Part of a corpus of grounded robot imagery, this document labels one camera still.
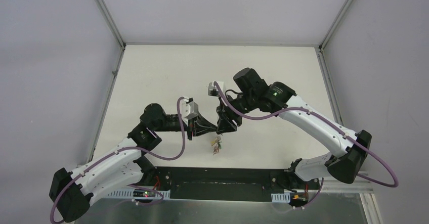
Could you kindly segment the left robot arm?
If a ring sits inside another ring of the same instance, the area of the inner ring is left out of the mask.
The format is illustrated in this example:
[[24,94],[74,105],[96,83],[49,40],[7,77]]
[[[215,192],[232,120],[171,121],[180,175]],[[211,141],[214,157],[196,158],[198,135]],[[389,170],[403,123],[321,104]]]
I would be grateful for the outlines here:
[[[149,104],[139,124],[108,153],[71,171],[61,168],[54,173],[49,191],[53,202],[51,223],[57,223],[56,211],[62,217],[60,223],[73,222],[120,187],[136,183],[150,185],[154,172],[146,154],[166,161],[177,160],[184,153],[186,140],[217,129],[199,113],[198,105],[191,99],[179,98],[176,114],[166,114],[160,104]],[[162,141],[158,132],[181,133],[182,146],[178,155],[164,157],[152,152]]]

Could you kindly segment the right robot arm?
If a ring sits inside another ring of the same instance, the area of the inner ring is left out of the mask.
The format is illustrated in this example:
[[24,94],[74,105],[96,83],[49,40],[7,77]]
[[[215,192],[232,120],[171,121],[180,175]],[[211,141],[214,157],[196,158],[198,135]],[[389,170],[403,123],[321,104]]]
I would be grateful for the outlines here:
[[311,159],[297,159],[287,170],[288,184],[301,188],[315,178],[331,176],[352,184],[367,153],[359,146],[370,146],[372,136],[365,130],[355,132],[325,118],[309,106],[296,92],[281,82],[268,85],[252,68],[244,68],[233,77],[241,90],[236,98],[226,95],[220,82],[208,86],[208,94],[218,97],[218,134],[235,132],[249,112],[258,109],[299,127],[320,142],[328,153]]

